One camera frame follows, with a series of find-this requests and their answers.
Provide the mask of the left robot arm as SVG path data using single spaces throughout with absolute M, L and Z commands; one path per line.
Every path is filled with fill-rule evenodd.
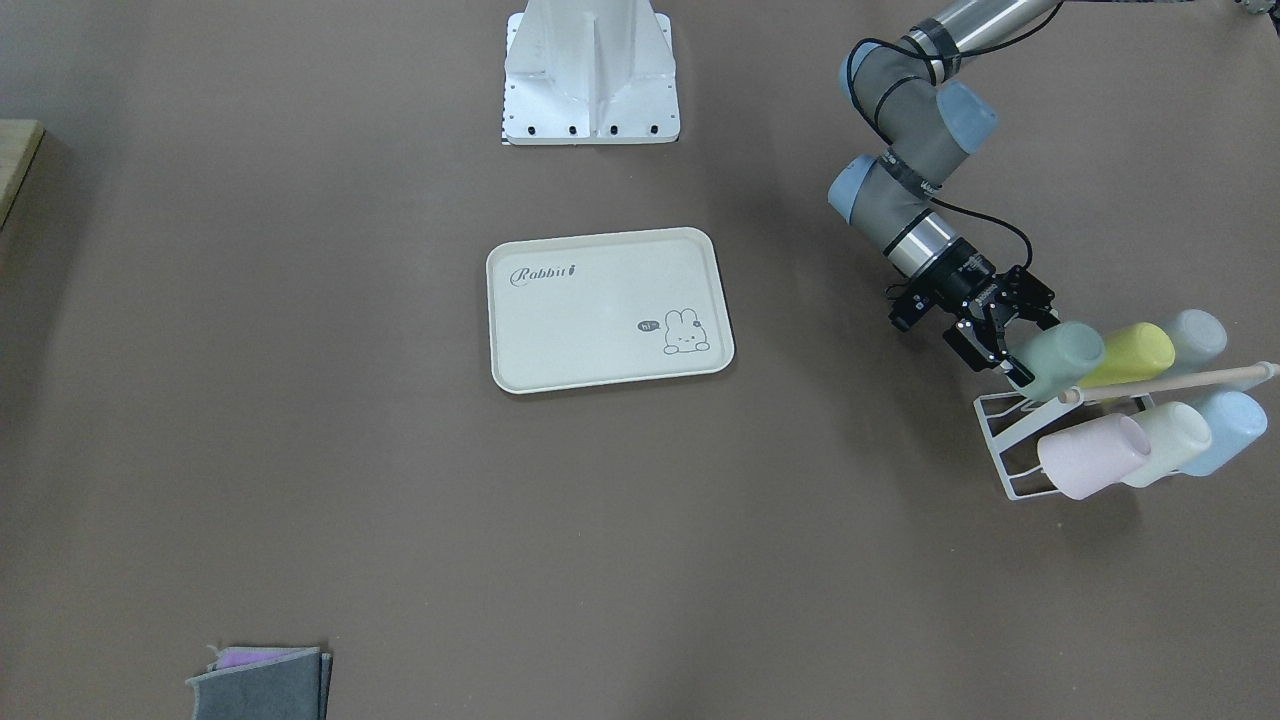
M 997 369 L 1015 386 L 1034 373 L 1011 354 L 1016 319 L 1059 324 L 1053 291 L 1027 265 L 1000 272 L 940 214 L 945 181 L 992 135 L 995 110 L 957 73 L 966 60 L 1042 29 L 1051 1 L 955 1 L 895 41 L 864 38 L 840 73 L 845 94 L 884 141 L 829 187 L 829 205 L 902 277 L 891 323 L 909 331 L 932 307 L 954 318 L 947 345 L 977 372 Z

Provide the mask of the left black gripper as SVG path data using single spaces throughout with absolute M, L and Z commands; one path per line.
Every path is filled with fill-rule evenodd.
M 1047 331 L 1061 323 L 1055 292 L 1025 266 L 998 272 L 965 240 L 948 245 L 915 275 L 915 283 L 938 290 L 937 306 L 959 318 L 946 332 L 946 345 L 974 372 L 998 370 L 1016 387 L 1036 380 L 1036 373 L 1014 357 L 998 322 L 982 320 L 989 309 L 1001 319 L 1020 319 Z

